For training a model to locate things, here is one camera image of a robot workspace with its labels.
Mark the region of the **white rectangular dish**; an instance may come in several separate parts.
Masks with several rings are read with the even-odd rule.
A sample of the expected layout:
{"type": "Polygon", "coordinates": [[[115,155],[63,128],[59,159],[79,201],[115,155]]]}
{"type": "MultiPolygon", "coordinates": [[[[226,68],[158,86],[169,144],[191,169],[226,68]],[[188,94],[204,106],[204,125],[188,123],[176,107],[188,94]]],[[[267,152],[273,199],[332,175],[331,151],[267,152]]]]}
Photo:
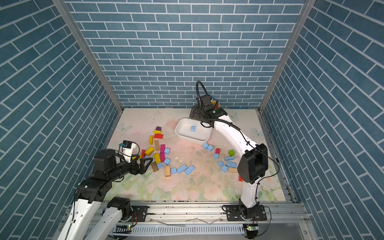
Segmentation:
{"type": "Polygon", "coordinates": [[[181,140],[203,145],[209,140],[212,128],[203,127],[200,121],[183,118],[178,122],[175,133],[181,140]]]}

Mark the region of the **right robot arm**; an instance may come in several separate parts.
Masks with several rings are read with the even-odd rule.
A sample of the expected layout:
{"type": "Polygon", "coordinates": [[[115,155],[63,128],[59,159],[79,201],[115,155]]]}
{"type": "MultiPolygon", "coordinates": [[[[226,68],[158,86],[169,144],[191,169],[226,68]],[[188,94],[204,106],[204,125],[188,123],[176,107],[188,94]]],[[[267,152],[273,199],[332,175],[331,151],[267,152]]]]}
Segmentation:
{"type": "Polygon", "coordinates": [[[243,179],[243,192],[239,200],[239,212],[244,219],[254,218],[259,205],[259,185],[269,167],[268,148],[246,137],[227,112],[212,103],[208,94],[197,97],[190,118],[216,129],[240,155],[237,170],[243,179]]]}

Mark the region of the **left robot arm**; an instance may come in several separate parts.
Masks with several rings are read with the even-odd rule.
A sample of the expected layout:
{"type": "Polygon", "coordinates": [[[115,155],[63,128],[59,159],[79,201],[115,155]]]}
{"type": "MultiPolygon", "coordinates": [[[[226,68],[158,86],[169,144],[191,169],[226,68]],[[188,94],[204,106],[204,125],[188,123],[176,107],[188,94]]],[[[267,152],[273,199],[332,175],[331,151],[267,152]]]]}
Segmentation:
{"type": "Polygon", "coordinates": [[[95,213],[100,208],[113,182],[127,174],[143,175],[153,163],[153,158],[126,161],[125,156],[113,149],[104,149],[94,156],[93,174],[80,183],[74,193],[74,202],[68,219],[59,235],[60,240],[104,240],[118,222],[130,222],[124,228],[128,234],[137,223],[146,220],[148,207],[132,207],[130,199],[114,197],[108,202],[103,216],[86,234],[95,213]]]}

